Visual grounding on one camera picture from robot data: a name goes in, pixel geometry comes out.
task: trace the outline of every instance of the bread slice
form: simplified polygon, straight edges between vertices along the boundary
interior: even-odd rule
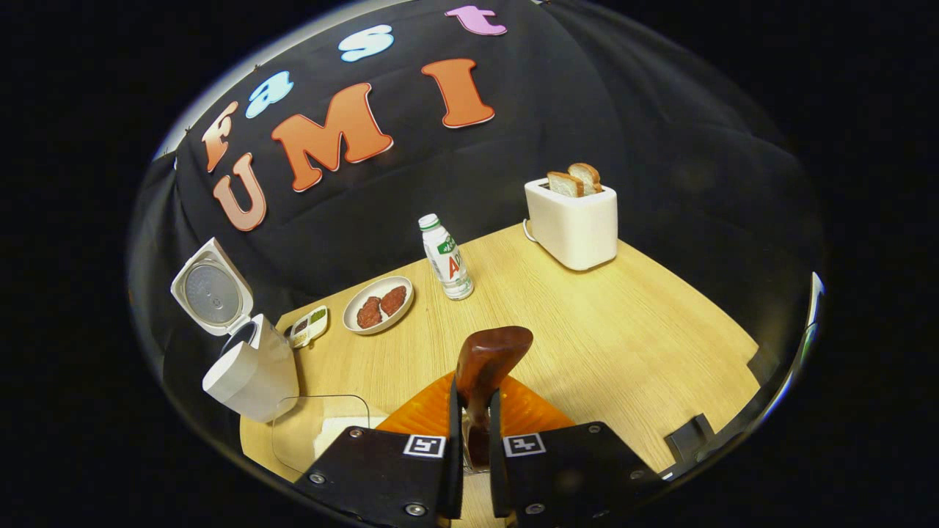
[[[563,172],[547,173],[547,185],[551,191],[565,196],[577,198],[584,195],[584,182]]]
[[[600,186],[600,173],[586,163],[574,163],[567,167],[567,172],[584,182],[584,195],[596,194],[603,191]]]

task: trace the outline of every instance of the plastic bottle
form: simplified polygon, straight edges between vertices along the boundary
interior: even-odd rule
[[[460,255],[460,248],[436,214],[427,214],[418,220],[423,238],[423,251],[430,267],[443,284],[443,293],[454,301],[466,299],[473,290],[472,279]]]

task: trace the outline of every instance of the bottle cap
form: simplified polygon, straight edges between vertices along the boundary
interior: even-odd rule
[[[422,231],[429,231],[440,225],[440,220],[438,220],[436,214],[430,213],[422,216],[421,219],[417,221],[417,223],[421,227]]]

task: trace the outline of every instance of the orange letter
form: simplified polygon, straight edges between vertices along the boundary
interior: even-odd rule
[[[346,161],[349,163],[367,160],[394,145],[392,137],[381,133],[372,116],[372,109],[368,106],[370,91],[372,85],[361,83],[332,96],[325,127],[296,114],[270,133],[272,139],[284,146],[294,171],[294,191],[306,191],[323,177],[323,171],[310,165],[307,155],[332,172],[339,169],[339,147],[343,138],[346,139]]]
[[[472,82],[470,70],[475,67],[476,62],[472,59],[452,58],[421,68],[421,73],[437,81],[443,103],[447,105],[443,126],[449,129],[485,123],[496,116],[491,106],[483,104],[476,84]]]
[[[234,169],[235,174],[241,177],[244,188],[248,190],[248,196],[251,197],[251,210],[243,210],[238,205],[235,195],[232,194],[231,178],[227,175],[222,176],[222,179],[215,184],[212,195],[222,203],[222,209],[225,210],[233,226],[242,231],[251,231],[264,220],[264,214],[268,212],[268,203],[264,200],[264,193],[257,183],[257,178],[254,177],[254,171],[251,170],[251,152],[241,156],[235,162]]]
[[[218,118],[208,127],[206,133],[202,134],[202,142],[206,144],[206,154],[208,155],[208,172],[215,170],[215,165],[228,150],[228,142],[222,141],[232,131],[231,116],[238,108],[237,101],[231,101],[228,107],[222,110]]]

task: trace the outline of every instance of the open lid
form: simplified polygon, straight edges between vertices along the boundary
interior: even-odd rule
[[[186,261],[170,292],[212,335],[233,334],[251,320],[251,289],[214,237]]]

